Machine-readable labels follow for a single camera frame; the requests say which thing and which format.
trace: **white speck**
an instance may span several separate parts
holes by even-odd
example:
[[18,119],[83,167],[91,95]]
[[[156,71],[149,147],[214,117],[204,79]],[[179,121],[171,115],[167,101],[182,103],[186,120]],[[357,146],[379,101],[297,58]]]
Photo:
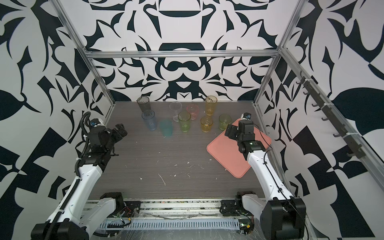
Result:
[[[159,177],[161,178],[161,180],[163,180],[163,178],[160,176],[160,174],[158,174]],[[163,180],[163,183],[164,183],[164,186],[166,185],[165,181]]]

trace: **plastic cup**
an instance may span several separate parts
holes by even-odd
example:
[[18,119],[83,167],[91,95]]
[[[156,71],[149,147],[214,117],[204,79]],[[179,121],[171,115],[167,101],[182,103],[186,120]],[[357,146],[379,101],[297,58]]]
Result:
[[218,127],[221,129],[221,130],[226,130],[227,127],[228,127],[228,124],[231,123],[232,121],[232,118],[230,115],[228,114],[221,114],[220,117],[218,118]]
[[199,114],[199,106],[196,104],[189,104],[187,106],[187,112],[191,114],[191,120],[195,120]]
[[211,116],[204,116],[201,118],[200,123],[201,123],[201,130],[203,132],[209,132],[212,128],[214,121]]
[[143,118],[145,124],[147,125],[148,129],[151,131],[156,130],[157,122],[155,117],[155,112],[153,110],[145,110],[141,117]]
[[169,108],[170,110],[172,111],[172,118],[175,122],[178,122],[179,119],[178,119],[178,114],[181,112],[181,108],[183,107],[183,105],[181,104],[181,102],[171,102],[170,105],[169,105]]
[[142,112],[145,110],[151,109],[151,104],[149,102],[149,97],[147,96],[141,96],[136,101],[141,109]]
[[181,111],[178,116],[180,129],[183,132],[188,132],[191,127],[191,114],[187,111]]
[[215,112],[217,98],[215,96],[208,96],[205,98],[205,114],[212,116]]
[[160,122],[160,129],[165,137],[172,136],[173,126],[172,121],[166,119]]

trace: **wooden table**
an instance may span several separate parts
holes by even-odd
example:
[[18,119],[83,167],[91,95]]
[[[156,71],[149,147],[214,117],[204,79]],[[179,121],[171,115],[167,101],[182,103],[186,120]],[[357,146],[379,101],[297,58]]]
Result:
[[[182,104],[186,109],[190,103]],[[145,126],[136,102],[117,102],[107,127],[123,123],[128,135],[115,144],[119,156],[110,159],[89,198],[98,199],[105,192],[122,192],[124,198],[134,199],[224,198],[244,190],[264,197],[252,168],[242,178],[235,178],[206,150],[222,132],[218,128],[220,114],[229,114],[232,121],[244,112],[255,115],[252,102],[219,102],[210,132],[200,128],[204,102],[194,104],[199,106],[200,113],[192,120],[189,132],[183,133],[179,123],[173,122],[173,135],[164,137],[159,122],[172,119],[169,102],[151,102],[157,118],[155,131]]]

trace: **pink tray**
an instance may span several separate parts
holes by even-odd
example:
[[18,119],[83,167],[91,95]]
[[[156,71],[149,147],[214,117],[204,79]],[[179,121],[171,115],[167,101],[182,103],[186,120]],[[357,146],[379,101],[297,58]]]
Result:
[[[237,119],[232,125],[238,126],[239,120]],[[268,144],[271,144],[271,138],[261,133],[267,144],[260,135],[259,129],[254,127],[253,132],[255,133],[255,140],[262,142],[265,148],[268,147]],[[241,178],[251,166],[244,159],[243,154],[239,152],[236,141],[229,139],[224,134],[225,131],[208,144],[207,151],[234,177]]]

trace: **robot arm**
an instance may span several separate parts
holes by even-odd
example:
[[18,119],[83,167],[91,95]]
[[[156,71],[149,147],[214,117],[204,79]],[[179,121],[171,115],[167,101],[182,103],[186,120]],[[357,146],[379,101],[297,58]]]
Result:
[[267,151],[255,140],[251,114],[244,113],[239,126],[228,125],[225,135],[236,140],[239,151],[254,170],[265,195],[265,201],[256,194],[242,195],[242,207],[259,221],[268,240],[302,238],[306,207],[301,198],[295,198],[285,187],[272,167]]
[[114,152],[114,144],[127,135],[122,124],[116,125],[115,129],[107,129],[100,119],[88,122],[90,114],[86,112],[80,120],[87,139],[80,158],[77,158],[76,177],[47,221],[35,225],[31,232],[32,240],[89,239],[105,218],[123,209],[121,193],[110,192],[101,196],[97,205],[81,218],[93,186],[104,172],[111,156],[116,156],[111,154]]

